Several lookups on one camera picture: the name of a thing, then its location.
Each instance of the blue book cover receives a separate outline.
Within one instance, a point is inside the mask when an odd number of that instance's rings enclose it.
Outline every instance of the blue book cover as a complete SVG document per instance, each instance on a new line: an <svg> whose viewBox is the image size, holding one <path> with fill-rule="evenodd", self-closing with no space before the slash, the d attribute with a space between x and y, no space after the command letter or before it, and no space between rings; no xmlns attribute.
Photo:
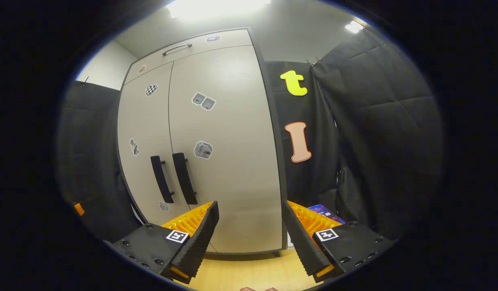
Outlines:
<svg viewBox="0 0 498 291"><path fill-rule="evenodd" d="M329 217L329 218L333 219L334 221L337 221L338 223L345 224L344 220L342 220L340 217L335 215L332 211L328 210L328 208L324 207L324 205L322 205L322 204L310 206L310 207L308 207L308 209L313 210L319 214L322 214L325 217Z"/></svg>

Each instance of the cabinet handle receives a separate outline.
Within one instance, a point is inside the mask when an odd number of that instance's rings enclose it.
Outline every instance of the cabinet handle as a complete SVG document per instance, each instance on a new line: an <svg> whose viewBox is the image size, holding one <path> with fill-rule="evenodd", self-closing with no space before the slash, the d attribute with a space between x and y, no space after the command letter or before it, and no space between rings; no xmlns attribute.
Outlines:
<svg viewBox="0 0 498 291"><path fill-rule="evenodd" d="M161 191L162 199L164 199L164 202L166 203L173 203L172 195L175 194L175 192L170 192L168 189L168 184L166 184L164 172L162 171L162 164L165 164L166 161L161 161L159 156L151 156L150 160L152 162L153 174L157 180L159 190Z"/></svg>
<svg viewBox="0 0 498 291"><path fill-rule="evenodd" d="M175 171L177 172L177 178L179 179L180 188L184 194L184 199L186 203L190 205L197 205L197 198L195 195L197 192L193 190L191 186L191 180L189 179L188 168L186 167L186 159L184 153L173 154L173 164L175 166Z"/></svg>
<svg viewBox="0 0 498 291"><path fill-rule="evenodd" d="M182 48L183 46L187 46L187 47L189 48L190 46L192 46L192 44L183 44L182 46L176 46L175 48L170 48L169 50L167 50L167 51L163 52L163 53L162 53L162 56L164 57L164 56L166 56L166 53L167 53L167 52L169 52L169 51L171 51L171 50L174 50L174 49Z"/></svg>

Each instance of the ceiling light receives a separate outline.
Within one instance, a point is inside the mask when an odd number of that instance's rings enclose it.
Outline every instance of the ceiling light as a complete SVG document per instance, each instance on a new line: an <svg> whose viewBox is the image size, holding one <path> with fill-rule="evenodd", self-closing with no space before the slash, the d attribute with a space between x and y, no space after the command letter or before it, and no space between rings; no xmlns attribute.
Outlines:
<svg viewBox="0 0 498 291"><path fill-rule="evenodd" d="M271 0L176 0L166 7L172 18L197 18L221 14L236 14L254 10Z"/></svg>
<svg viewBox="0 0 498 291"><path fill-rule="evenodd" d="M358 22L356 21L351 21L350 23L352 26L355 26L356 28L358 28L358 30L362 30L364 28L364 26L362 26L361 24L359 24Z"/></svg>
<svg viewBox="0 0 498 291"><path fill-rule="evenodd" d="M347 24L347 26L345 26L345 29L351 31L352 33L357 33L360 31L360 29L356 28L355 26L352 26L351 24Z"/></svg>

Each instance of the cabinet door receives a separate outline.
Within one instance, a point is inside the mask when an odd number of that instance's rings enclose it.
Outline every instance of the cabinet door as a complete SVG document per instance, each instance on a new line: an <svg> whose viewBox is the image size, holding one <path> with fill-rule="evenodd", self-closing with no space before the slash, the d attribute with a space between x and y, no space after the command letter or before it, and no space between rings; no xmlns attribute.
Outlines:
<svg viewBox="0 0 498 291"><path fill-rule="evenodd" d="M192 102L196 92L216 101ZM173 152L184 153L197 205L217 200L211 244L220 253L282 247L280 181L271 117L252 46L221 48L174 62L170 84ZM212 145L208 160L195 145Z"/></svg>
<svg viewBox="0 0 498 291"><path fill-rule="evenodd" d="M190 208L186 204L175 174L168 126L168 86L172 63L161 66L152 72L123 86L118 112L118 152L125 182L144 217L153 224L161 225ZM157 85L147 96L149 85ZM134 156L130 140L134 140L139 153ZM168 203L169 211L159 207L164 201L150 157L158 155L168 188L174 191L173 203Z"/></svg>
<svg viewBox="0 0 498 291"><path fill-rule="evenodd" d="M218 40L208 41L210 37L216 37ZM127 73L125 84L150 72L154 68L175 61L176 59L230 46L247 45L252 45L247 29L217 32L186 39L171 46L161 48L160 50L143 57L139 61L136 61ZM162 53L168 50L171 51L169 51L166 56L163 56Z"/></svg>

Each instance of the checkered sticker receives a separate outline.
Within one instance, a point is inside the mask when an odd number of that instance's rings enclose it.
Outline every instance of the checkered sticker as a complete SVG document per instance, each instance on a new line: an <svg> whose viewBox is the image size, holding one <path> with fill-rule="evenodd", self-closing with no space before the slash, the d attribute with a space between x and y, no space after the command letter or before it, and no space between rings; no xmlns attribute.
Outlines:
<svg viewBox="0 0 498 291"><path fill-rule="evenodd" d="M338 238L338 234L336 234L333 229L329 228L327 230L321 230L320 232L316 232L315 234L317 234L317 237L321 240L321 241L327 241L327 240L330 240L330 239L334 239L334 238Z"/></svg>
<svg viewBox="0 0 498 291"><path fill-rule="evenodd" d="M157 84L148 85L148 87L146 87L146 95L150 96L155 90L157 90Z"/></svg>
<svg viewBox="0 0 498 291"><path fill-rule="evenodd" d="M186 240L186 237L188 237L189 234L186 232L179 232L178 230L173 230L166 236L166 239L176 241L177 243L183 243L184 240Z"/></svg>

